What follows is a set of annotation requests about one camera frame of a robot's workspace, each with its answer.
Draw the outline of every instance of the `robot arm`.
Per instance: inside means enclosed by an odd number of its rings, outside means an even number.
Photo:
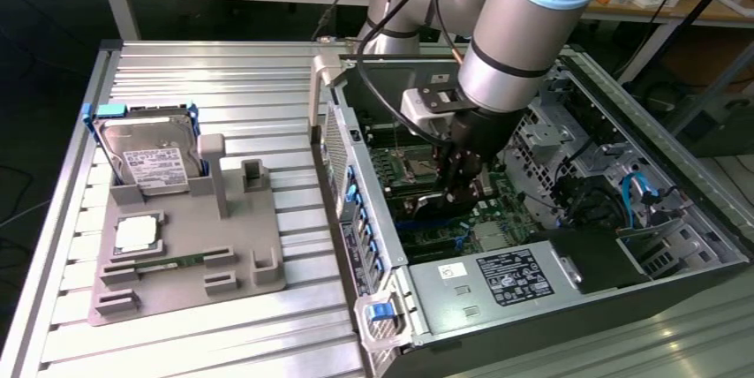
[[[362,38],[386,17],[388,1],[370,0]],[[438,156],[443,197],[435,215],[466,210],[483,198],[478,174],[507,145],[523,109],[538,93],[590,1],[439,0],[448,32],[468,35],[472,28],[458,86],[408,89],[402,105],[402,113],[424,131],[436,130],[431,126],[434,119],[448,125],[452,143]],[[435,25],[431,6],[431,0],[411,0],[367,43],[366,52],[418,53],[416,31],[422,25]],[[426,107],[420,111],[415,106],[418,100]],[[440,109],[432,110],[430,104],[440,104]]]

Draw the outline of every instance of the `table leg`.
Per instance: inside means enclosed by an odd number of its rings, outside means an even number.
[[[640,72],[640,70],[647,65],[648,60],[652,58],[652,56],[658,52],[658,49],[662,46],[662,43],[666,41],[670,34],[672,33],[672,31],[675,30],[675,28],[680,24],[680,21],[682,21],[680,19],[671,20],[668,23],[659,25],[658,29],[651,34],[651,37],[648,38],[647,43],[644,44],[644,46],[638,51],[638,54],[634,57],[634,60],[631,60],[631,63],[628,64],[628,66],[626,67],[626,70],[620,74],[620,76],[618,78],[619,84],[623,84],[624,82],[628,82],[628,81],[634,80],[634,78],[636,78],[638,73]]]
[[[107,0],[107,2],[116,20],[120,39],[127,41],[140,40],[141,36],[139,35],[139,25],[136,24],[133,10],[131,9],[131,0]]]

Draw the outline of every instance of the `blue cable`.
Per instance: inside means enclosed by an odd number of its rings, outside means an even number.
[[[631,210],[631,180],[636,179],[638,187],[640,188],[642,194],[650,192],[651,195],[658,195],[658,190],[655,190],[651,185],[648,184],[648,179],[640,172],[631,172],[623,177],[623,184],[622,184],[622,198],[623,198],[623,206],[626,206],[626,210],[628,212],[628,227],[634,228],[634,212]]]
[[[468,238],[468,236],[471,235],[471,227],[468,226],[467,223],[462,222],[460,223],[460,227],[466,228],[467,233],[464,235],[460,235],[456,237],[456,252],[459,252],[460,250],[463,250],[463,241]]]

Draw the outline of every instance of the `motherboard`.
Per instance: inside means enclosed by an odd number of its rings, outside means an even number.
[[[398,218],[395,226],[410,263],[519,246],[526,243],[528,234],[542,229],[502,170],[488,174],[498,197],[480,201],[470,214],[435,221],[400,220],[399,210],[406,199],[434,192],[432,147],[372,148],[370,154],[386,201],[394,219]]]

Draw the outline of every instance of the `white sticker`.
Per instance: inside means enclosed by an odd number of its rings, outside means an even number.
[[[467,269],[463,263],[451,263],[450,265],[438,266],[439,276],[443,279],[455,278],[467,274]]]
[[[447,92],[446,92],[446,91],[440,91],[440,92],[438,93],[438,97],[439,97],[439,100],[440,100],[442,102],[450,102],[450,97],[447,96]]]
[[[448,81],[450,81],[450,75],[447,73],[443,73],[443,74],[439,74],[439,75],[432,75],[428,83],[430,84],[444,84]]]
[[[141,188],[161,188],[188,183],[179,148],[125,151],[123,156],[131,175]]]

